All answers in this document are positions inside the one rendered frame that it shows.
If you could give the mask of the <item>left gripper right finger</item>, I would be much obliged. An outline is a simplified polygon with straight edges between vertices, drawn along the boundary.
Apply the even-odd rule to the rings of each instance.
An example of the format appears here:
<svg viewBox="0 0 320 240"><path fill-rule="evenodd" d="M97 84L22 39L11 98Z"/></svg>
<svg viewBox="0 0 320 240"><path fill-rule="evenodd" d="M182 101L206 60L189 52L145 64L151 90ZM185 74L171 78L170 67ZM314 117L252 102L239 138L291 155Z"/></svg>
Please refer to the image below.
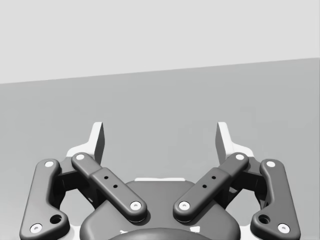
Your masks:
<svg viewBox="0 0 320 240"><path fill-rule="evenodd" d="M232 141L226 122L218 122L215 147L219 166L209 170L173 204L173 217L194 220L212 201L227 207L241 190L249 190L260 205L249 225L261 240L300 240L301 229L284 164L257 161L253 151Z"/></svg>

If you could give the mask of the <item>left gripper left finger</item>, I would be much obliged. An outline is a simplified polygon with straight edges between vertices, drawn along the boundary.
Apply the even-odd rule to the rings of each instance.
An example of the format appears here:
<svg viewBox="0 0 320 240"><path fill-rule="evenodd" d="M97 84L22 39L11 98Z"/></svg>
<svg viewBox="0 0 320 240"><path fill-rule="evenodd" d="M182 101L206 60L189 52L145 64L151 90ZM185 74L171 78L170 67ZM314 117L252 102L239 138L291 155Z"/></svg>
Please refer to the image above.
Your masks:
<svg viewBox="0 0 320 240"><path fill-rule="evenodd" d="M20 240L59 240L70 231L61 211L67 191L78 189L98 208L110 202L131 223L143 221L147 204L111 170L101 166L105 147L102 122L95 122L86 143L67 151L62 162L44 159L35 166L23 218Z"/></svg>

